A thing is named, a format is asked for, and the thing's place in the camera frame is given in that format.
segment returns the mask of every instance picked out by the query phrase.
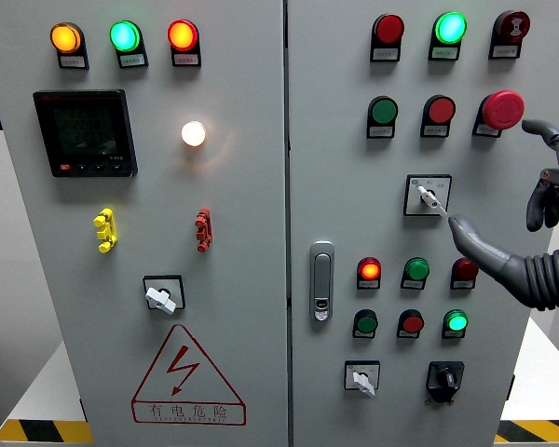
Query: lightning bolt symbol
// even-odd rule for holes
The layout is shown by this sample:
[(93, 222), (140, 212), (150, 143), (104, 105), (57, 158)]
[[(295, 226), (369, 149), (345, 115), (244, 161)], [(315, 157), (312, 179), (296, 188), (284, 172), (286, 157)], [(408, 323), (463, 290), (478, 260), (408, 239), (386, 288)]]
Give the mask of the lightning bolt symbol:
[(177, 371), (190, 369), (190, 371), (188, 372), (184, 380), (178, 386), (175, 386), (174, 389), (171, 391), (172, 396), (175, 396), (182, 391), (181, 386), (183, 385), (183, 383), (186, 382), (188, 377), (190, 377), (190, 375), (195, 372), (197, 366), (200, 365), (200, 363), (192, 363), (190, 365), (178, 366), (178, 362), (180, 362), (180, 360), (182, 359), (182, 357), (184, 357), (184, 354), (186, 354), (187, 351), (188, 351), (188, 346), (183, 345), (183, 347), (180, 348), (180, 351), (178, 351), (176, 358), (174, 359), (174, 361), (171, 363), (170, 367), (166, 371), (166, 373), (175, 373)]

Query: warning sign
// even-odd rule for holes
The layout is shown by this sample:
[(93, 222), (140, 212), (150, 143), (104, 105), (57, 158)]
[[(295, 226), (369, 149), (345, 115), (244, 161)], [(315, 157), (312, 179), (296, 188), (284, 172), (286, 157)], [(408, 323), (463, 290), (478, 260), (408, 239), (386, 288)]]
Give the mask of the warning sign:
[(246, 405), (182, 324), (172, 326), (134, 398), (137, 423), (245, 426)]

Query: yellow black hazard stripe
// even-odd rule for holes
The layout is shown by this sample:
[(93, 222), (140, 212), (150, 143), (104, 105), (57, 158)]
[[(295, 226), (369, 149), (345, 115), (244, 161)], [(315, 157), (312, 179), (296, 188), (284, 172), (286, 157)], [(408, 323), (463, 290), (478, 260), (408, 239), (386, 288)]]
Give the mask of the yellow black hazard stripe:
[(85, 421), (35, 421), (29, 419), (7, 419), (0, 427), (0, 440), (93, 443), (89, 424)]
[(501, 421), (495, 443), (559, 442), (559, 421)]

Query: gray metal panel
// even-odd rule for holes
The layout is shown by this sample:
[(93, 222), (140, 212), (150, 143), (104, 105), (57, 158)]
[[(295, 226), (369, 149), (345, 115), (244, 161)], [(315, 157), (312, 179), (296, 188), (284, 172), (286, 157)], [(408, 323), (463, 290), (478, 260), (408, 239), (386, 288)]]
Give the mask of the gray metal panel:
[[(525, 11), (532, 28), (517, 61), (487, 59), (497, 16)], [(428, 62), (433, 22), (449, 10), (468, 20), (459, 61)], [(373, 22), (398, 14), (405, 23), (402, 59), (369, 64)], [(500, 139), (471, 137), (483, 98), (504, 88), (525, 99), (525, 117), (559, 127), (559, 1), (433, 2), (291, 0), (289, 4), (294, 445), (485, 447), (492, 445), (511, 381), (528, 309), (480, 274), (474, 291), (450, 291), (461, 257), (447, 221), (404, 217), (408, 174), (451, 174), (450, 213), (463, 213), (493, 242), (540, 254), (550, 232), (525, 230), (525, 205), (539, 171), (555, 157), (519, 126)], [(423, 106), (443, 94), (457, 112), (449, 138), (420, 139)], [(399, 105), (393, 140), (366, 140), (369, 102), (388, 95)], [(308, 313), (309, 249), (335, 246), (334, 316)], [(356, 266), (375, 256), (379, 291), (356, 290)], [(405, 262), (422, 256), (430, 275), (423, 291), (400, 289)], [(374, 340), (355, 340), (362, 308), (379, 319)], [(396, 339), (402, 311), (418, 309), (418, 340)], [(444, 314), (464, 309), (466, 338), (442, 340)], [(378, 359), (377, 397), (343, 389), (344, 361)], [(455, 403), (425, 403), (429, 363), (459, 360), (466, 369)]]
[[(287, 443), (282, 12), (278, 0), (0, 1), (0, 114), (97, 445)], [(166, 32), (181, 18), (199, 29), (201, 69), (171, 67)], [(117, 20), (141, 28), (148, 68), (118, 68)], [(60, 21), (83, 30), (88, 71), (58, 68), (48, 37)], [(126, 90), (136, 178), (51, 176), (32, 93), (89, 88)], [(208, 130), (197, 151), (180, 140), (190, 120)], [(92, 224), (103, 207), (119, 234), (105, 255)], [(214, 241), (201, 254), (205, 207)], [(170, 274), (186, 297), (172, 317), (146, 309), (142, 284)], [(130, 401), (176, 323), (244, 400), (245, 427), (133, 422)], [(186, 382), (197, 397), (203, 377)]]

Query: robotic arm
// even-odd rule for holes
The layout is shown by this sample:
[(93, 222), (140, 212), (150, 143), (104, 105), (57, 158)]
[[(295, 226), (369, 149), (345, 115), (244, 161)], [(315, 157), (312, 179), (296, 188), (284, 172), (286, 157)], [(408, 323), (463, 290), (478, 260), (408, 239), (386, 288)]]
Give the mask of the robotic arm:
[[(522, 129), (540, 135), (557, 154), (559, 131), (544, 121), (524, 120)], [(553, 227), (559, 222), (559, 169), (544, 169), (530, 197), (526, 226), (537, 231), (542, 223)], [(457, 249), (485, 273), (505, 287), (520, 303), (538, 310), (559, 307), (559, 250), (552, 255), (521, 258), (483, 240), (463, 216), (449, 218)]]

